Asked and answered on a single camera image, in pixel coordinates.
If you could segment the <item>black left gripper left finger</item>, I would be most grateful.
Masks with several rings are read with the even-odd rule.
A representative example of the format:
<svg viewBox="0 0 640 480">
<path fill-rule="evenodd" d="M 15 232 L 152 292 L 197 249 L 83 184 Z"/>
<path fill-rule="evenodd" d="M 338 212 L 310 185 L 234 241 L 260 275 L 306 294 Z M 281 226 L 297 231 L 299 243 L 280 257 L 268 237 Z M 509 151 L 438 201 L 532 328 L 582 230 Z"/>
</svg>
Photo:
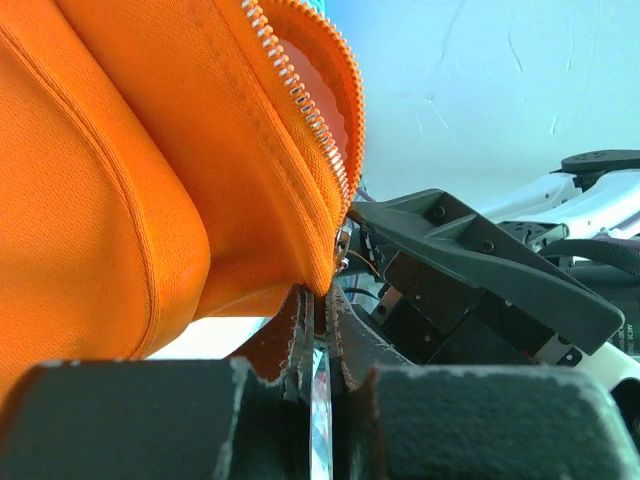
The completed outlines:
<svg viewBox="0 0 640 480">
<path fill-rule="evenodd" d="M 1 418 L 5 479 L 307 479 L 314 299 L 224 360 L 50 361 Z"/>
</svg>

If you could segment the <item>orange zip jacket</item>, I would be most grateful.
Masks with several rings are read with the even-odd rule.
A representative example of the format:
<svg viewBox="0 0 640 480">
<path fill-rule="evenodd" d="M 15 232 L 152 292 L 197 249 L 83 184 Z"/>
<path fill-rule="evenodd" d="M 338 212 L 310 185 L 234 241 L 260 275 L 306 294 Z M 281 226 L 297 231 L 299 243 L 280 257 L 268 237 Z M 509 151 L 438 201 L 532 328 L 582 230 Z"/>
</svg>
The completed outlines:
<svg viewBox="0 0 640 480">
<path fill-rule="evenodd" d="M 1 390 L 324 295 L 362 87 L 299 1 L 1 5 Z"/>
</svg>

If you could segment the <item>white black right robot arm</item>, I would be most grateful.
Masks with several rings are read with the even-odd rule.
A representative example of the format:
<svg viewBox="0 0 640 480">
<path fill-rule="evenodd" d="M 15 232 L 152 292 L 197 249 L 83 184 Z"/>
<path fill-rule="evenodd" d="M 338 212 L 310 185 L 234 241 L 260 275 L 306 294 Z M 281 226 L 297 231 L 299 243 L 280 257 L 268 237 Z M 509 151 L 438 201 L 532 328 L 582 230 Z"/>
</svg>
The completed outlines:
<svg viewBox="0 0 640 480">
<path fill-rule="evenodd" d="M 352 207 L 382 288 L 361 319 L 416 364 L 562 366 L 639 383 L 639 155 L 588 152 L 480 210 L 429 189 Z"/>
</svg>

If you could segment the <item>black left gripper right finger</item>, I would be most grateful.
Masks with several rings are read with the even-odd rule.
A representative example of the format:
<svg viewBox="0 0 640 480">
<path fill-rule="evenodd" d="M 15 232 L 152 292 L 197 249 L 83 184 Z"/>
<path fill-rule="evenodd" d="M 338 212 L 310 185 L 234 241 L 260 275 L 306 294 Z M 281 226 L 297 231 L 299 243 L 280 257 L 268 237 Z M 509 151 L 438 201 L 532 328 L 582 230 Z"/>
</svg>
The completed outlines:
<svg viewBox="0 0 640 480">
<path fill-rule="evenodd" d="M 418 366 L 326 298 L 337 479 L 635 479 L 611 395 L 563 367 Z"/>
</svg>

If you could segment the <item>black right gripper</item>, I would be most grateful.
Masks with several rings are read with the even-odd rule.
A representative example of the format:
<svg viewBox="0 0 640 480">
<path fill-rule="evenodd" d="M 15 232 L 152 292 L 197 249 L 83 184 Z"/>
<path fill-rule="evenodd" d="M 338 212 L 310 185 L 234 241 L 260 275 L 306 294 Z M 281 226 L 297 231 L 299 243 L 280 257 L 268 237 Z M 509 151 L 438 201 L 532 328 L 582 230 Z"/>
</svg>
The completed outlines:
<svg viewBox="0 0 640 480">
<path fill-rule="evenodd" d="M 624 323 L 620 309 L 442 190 L 356 202 L 349 217 L 372 232 L 358 246 L 382 283 L 357 316 L 412 363 L 573 367 L 582 354 L 571 342 L 593 354 Z"/>
</svg>

